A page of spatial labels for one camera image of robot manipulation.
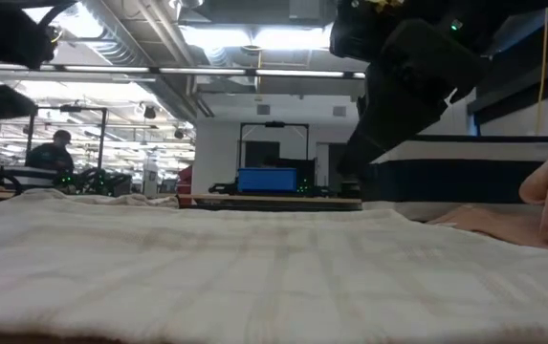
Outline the navy blue fabric bin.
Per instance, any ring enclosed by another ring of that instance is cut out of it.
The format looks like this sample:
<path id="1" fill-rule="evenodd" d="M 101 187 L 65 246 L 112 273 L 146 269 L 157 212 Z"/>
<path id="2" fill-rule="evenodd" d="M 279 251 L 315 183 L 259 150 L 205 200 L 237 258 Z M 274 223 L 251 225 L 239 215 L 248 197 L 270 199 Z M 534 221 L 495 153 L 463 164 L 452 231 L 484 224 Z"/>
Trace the navy blue fabric bin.
<path id="1" fill-rule="evenodd" d="M 525 179 L 548 160 L 548 137 L 419 136 L 373 161 L 362 208 L 393 209 L 429 222 L 463 204 L 535 212 L 521 201 Z"/>

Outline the blue monitor screen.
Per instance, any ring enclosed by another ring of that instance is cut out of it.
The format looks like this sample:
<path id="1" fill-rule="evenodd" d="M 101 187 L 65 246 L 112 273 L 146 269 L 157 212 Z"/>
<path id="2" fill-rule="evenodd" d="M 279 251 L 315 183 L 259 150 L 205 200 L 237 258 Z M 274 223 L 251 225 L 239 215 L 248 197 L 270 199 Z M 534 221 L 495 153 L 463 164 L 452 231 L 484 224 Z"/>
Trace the blue monitor screen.
<path id="1" fill-rule="evenodd" d="M 296 192 L 294 168 L 240 168 L 237 188 L 241 192 Z"/>

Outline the black stand frame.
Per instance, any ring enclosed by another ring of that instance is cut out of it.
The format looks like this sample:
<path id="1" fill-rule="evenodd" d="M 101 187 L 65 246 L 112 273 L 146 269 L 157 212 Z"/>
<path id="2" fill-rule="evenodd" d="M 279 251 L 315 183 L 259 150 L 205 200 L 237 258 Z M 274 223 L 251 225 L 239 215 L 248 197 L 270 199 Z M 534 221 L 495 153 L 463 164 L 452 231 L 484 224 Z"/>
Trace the black stand frame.
<path id="1" fill-rule="evenodd" d="M 263 126 L 266 128 L 284 128 L 284 127 L 303 127 L 305 129 L 305 160 L 310 159 L 309 156 L 309 142 L 310 142 L 310 124 L 307 123 L 286 123 L 283 121 L 265 121 L 265 122 L 240 122 L 239 124 L 239 140 L 238 140 L 238 152 L 237 152 L 237 164 L 239 169 L 243 167 L 243 144 L 244 144 L 244 128 L 246 126 Z"/>
<path id="2" fill-rule="evenodd" d="M 99 155 L 98 155 L 97 168 L 98 169 L 102 168 L 105 132 L 107 129 L 107 120 L 108 120 L 108 109 L 106 107 L 82 106 L 82 105 L 71 105 L 71 104 L 64 104 L 60 106 L 38 106 L 35 112 L 29 115 L 29 122 L 28 122 L 28 129 L 27 129 L 27 143 L 26 143 L 27 153 L 29 153 L 32 150 L 35 117 L 37 116 L 40 110 L 58 110 L 61 113 L 78 113 L 82 111 L 100 112 L 101 120 L 99 124 L 100 133 L 99 133 Z"/>

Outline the black background robot arms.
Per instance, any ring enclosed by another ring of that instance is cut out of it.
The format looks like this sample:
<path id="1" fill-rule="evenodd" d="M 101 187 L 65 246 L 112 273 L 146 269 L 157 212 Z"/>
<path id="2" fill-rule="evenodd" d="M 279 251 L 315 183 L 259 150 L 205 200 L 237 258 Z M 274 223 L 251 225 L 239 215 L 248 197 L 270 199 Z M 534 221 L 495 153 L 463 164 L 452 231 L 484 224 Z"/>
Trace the black background robot arms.
<path id="1" fill-rule="evenodd" d="M 131 191 L 132 176 L 89 168 L 80 173 L 59 172 L 53 187 L 68 195 L 118 197 Z"/>

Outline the white towel fine beige checks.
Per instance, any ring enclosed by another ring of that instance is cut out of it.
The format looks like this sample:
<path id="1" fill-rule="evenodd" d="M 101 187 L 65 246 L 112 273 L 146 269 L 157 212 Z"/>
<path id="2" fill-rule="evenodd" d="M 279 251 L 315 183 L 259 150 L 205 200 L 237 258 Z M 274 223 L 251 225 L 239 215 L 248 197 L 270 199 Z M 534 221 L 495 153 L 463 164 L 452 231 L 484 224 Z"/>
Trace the white towel fine beige checks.
<path id="1" fill-rule="evenodd" d="M 392 210 L 0 203 L 0 344 L 548 344 L 548 250 Z"/>

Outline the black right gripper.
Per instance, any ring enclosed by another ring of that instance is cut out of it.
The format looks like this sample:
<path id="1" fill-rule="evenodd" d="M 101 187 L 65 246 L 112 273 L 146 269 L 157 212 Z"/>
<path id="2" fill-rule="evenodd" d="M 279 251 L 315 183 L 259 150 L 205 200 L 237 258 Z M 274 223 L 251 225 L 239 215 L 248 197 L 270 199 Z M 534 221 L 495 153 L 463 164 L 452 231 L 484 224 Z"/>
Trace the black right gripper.
<path id="1" fill-rule="evenodd" d="M 359 122 L 337 165 L 360 174 L 372 161 L 437 122 L 488 63 L 463 41 L 462 0 L 337 0 L 331 54 L 366 63 Z"/>

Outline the black metal beam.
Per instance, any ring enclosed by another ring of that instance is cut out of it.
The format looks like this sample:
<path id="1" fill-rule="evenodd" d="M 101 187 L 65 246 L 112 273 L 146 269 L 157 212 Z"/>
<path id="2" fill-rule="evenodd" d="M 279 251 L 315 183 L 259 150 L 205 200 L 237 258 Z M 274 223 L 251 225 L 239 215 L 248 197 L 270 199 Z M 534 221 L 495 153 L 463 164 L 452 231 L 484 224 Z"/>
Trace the black metal beam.
<path id="1" fill-rule="evenodd" d="M 493 65 L 467 105 L 477 125 L 548 98 L 548 11 L 510 18 L 491 54 Z"/>

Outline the red object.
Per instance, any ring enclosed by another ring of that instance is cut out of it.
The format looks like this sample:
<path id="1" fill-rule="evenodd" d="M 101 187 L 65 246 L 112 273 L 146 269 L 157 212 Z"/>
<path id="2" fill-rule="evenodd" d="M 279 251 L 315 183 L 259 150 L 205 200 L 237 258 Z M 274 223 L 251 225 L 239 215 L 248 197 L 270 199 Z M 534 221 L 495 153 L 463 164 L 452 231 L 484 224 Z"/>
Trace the red object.
<path id="1" fill-rule="evenodd" d="M 178 173 L 176 193 L 180 208 L 192 205 L 192 166 L 184 168 Z"/>

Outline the person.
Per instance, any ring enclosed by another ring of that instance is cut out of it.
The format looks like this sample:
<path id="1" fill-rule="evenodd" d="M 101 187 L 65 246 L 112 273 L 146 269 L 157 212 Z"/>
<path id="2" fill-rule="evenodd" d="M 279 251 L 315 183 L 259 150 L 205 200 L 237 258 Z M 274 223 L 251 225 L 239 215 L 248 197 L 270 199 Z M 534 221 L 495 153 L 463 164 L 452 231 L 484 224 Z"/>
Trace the person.
<path id="1" fill-rule="evenodd" d="M 25 161 L 26 167 L 56 171 L 73 171 L 74 160 L 67 151 L 72 136 L 66 130 L 57 130 L 51 142 L 43 143 L 31 150 Z"/>

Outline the long ceiling light bar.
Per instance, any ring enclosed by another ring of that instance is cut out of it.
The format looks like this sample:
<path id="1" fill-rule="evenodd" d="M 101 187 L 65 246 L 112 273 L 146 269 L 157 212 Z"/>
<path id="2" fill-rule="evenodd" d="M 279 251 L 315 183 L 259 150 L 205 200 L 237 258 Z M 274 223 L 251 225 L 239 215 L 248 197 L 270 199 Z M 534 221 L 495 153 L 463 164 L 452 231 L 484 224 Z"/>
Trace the long ceiling light bar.
<path id="1" fill-rule="evenodd" d="M 206 76 L 258 76 L 302 77 L 326 79 L 365 79 L 363 72 L 280 70 L 258 68 L 206 68 L 206 67 L 127 67 L 98 65 L 44 64 L 39 69 L 29 69 L 15 64 L 0 63 L 0 71 L 9 72 L 59 72 L 119 75 L 206 75 Z"/>

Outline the white bottle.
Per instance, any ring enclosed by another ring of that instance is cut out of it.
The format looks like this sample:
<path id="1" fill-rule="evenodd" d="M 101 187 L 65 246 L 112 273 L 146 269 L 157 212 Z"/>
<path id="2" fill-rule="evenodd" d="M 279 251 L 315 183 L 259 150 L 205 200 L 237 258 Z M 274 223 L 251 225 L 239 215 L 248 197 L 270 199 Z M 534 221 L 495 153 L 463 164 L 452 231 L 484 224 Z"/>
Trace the white bottle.
<path id="1" fill-rule="evenodd" d="M 158 194 L 159 167 L 154 153 L 148 153 L 143 162 L 142 193 L 145 197 L 154 198 Z"/>

